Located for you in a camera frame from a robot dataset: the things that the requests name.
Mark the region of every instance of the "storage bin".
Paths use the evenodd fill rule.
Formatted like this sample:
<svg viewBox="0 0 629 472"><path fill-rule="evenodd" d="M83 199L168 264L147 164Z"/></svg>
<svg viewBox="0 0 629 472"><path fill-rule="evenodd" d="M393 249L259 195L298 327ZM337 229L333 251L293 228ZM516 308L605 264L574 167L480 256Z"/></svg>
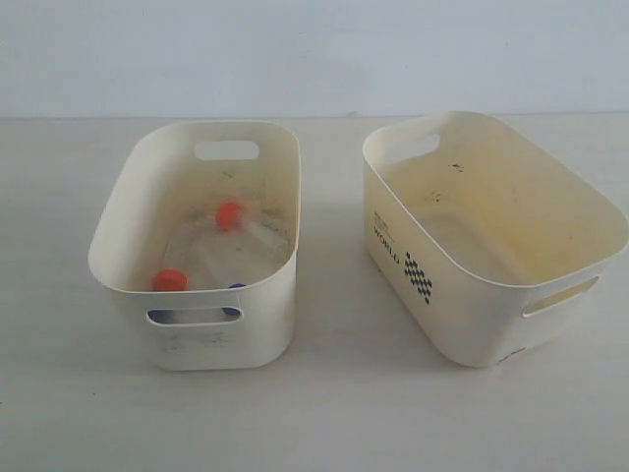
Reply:
<svg viewBox="0 0 629 472"><path fill-rule="evenodd" d="M257 146L258 156L200 155L200 149L216 144L242 143ZM272 123L178 123L135 146L101 215L88 258L93 276L154 364L168 370L248 368L286 349L293 333L300 184L298 141ZM225 201L285 222L290 250L281 268L240 288L150 291L173 228L191 213ZM236 309L237 316L194 324L162 324L149 316L168 310L220 314L223 308Z"/></svg>
<svg viewBox="0 0 629 472"><path fill-rule="evenodd" d="M497 119L404 121L372 133L364 156L367 248L457 363L494 365L556 336L627 244L616 206Z"/></svg>

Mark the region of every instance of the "white plastic bin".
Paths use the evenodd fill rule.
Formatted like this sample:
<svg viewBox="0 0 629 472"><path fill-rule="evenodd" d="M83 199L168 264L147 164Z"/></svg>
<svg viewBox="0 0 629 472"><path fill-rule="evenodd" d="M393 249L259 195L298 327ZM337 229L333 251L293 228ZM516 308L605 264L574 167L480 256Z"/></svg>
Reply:
<svg viewBox="0 0 629 472"><path fill-rule="evenodd" d="M219 142L255 143L259 154L199 158L200 148ZM89 267L154 364L168 370L248 368L286 349L293 333L300 182L298 141L272 123L179 123L136 145L96 228ZM151 292L172 229L191 213L228 200L286 223L290 250L281 268L241 288ZM240 315L202 324L161 324L148 315L226 307Z"/></svg>
<svg viewBox="0 0 629 472"><path fill-rule="evenodd" d="M391 160L422 140L438 145ZM368 250L457 363L494 365L556 336L627 244L616 206L494 118L397 123L364 155Z"/></svg>

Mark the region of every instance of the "white table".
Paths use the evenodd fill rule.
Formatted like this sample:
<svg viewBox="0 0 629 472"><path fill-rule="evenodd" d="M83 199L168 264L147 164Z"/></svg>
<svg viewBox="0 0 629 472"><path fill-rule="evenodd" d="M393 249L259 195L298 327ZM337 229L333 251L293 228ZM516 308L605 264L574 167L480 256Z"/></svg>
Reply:
<svg viewBox="0 0 629 472"><path fill-rule="evenodd" d="M508 116L629 213L629 115ZM278 120L303 145L298 315L246 371L166 373L108 313L92 232L163 120L0 122L0 470L629 470L629 260L559 339L441 357L363 246L363 138L392 119Z"/></svg>

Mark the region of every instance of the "black checkered pattern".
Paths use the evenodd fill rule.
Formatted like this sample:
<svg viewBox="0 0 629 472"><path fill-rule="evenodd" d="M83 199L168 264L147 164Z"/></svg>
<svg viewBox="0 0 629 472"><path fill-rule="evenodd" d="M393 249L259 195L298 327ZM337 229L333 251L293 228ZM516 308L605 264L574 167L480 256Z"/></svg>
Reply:
<svg viewBox="0 0 629 472"><path fill-rule="evenodd" d="M409 253L406 253L406 261L404 262L404 274L409 278L411 284L417 287L417 291L420 295L424 296L426 304L430 304L430 296L432 295L432 282L423 270L421 270L417 262L411 257Z"/></svg>

